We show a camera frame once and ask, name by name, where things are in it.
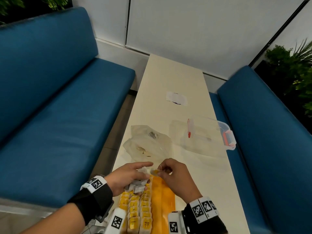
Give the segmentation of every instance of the black wrist strap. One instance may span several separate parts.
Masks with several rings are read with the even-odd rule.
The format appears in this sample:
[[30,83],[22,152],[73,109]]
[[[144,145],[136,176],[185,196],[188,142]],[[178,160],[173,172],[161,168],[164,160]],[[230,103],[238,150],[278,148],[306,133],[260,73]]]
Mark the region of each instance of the black wrist strap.
[[211,234],[225,234],[227,229],[219,216],[212,217],[206,221],[198,223],[190,204],[187,204],[182,211],[182,217],[186,231],[188,234],[194,233],[211,233]]
[[93,193],[86,188],[80,190],[67,203],[74,203],[80,210],[85,225],[92,219],[96,218],[99,222],[103,222],[108,211],[114,204],[113,193],[110,187],[105,184]]

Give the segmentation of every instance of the white table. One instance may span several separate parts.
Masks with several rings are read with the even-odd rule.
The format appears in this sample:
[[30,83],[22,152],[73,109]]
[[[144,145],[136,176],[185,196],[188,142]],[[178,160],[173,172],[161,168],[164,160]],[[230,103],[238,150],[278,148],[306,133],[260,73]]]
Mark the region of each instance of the white table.
[[[167,91],[185,95],[188,106],[166,101]],[[131,125],[148,125],[169,135],[172,120],[186,122],[194,114],[216,119],[202,71],[150,55],[113,170],[131,162],[122,146],[131,137]],[[229,233],[249,233],[227,156],[201,156],[177,145],[173,145],[173,154],[174,159],[187,165],[201,194],[211,197]],[[177,210],[184,209],[185,205],[176,197]]]

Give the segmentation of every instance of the hand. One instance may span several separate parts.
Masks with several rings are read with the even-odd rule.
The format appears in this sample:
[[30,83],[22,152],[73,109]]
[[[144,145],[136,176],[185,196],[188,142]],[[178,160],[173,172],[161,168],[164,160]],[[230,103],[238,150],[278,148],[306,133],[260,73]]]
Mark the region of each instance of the hand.
[[127,163],[107,175],[105,180],[113,192],[113,197],[120,195],[124,187],[133,180],[149,179],[149,174],[138,172],[137,169],[150,166],[153,166],[152,162]]
[[178,162],[173,158],[168,158],[159,165],[158,169],[162,171],[158,172],[157,175],[161,177],[169,188],[178,197],[181,197],[185,203],[189,204],[202,197],[184,163]]

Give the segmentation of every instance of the right hand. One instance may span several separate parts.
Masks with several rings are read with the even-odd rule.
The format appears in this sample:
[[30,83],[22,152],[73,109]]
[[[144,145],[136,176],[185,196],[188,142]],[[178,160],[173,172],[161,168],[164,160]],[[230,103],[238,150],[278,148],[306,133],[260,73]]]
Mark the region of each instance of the right hand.
[[165,159],[159,166],[158,176],[161,177],[169,186],[169,188],[185,203],[199,199],[202,197],[195,182],[193,181],[188,168],[184,163],[178,162],[173,158]]

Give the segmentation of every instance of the bench backrest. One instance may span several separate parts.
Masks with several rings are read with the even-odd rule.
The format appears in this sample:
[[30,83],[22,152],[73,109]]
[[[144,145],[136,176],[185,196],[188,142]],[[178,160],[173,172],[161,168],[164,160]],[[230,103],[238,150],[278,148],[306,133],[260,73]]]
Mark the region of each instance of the bench backrest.
[[0,141],[97,54],[82,7],[0,27]]
[[312,135],[248,66],[218,95],[273,230],[310,233]]

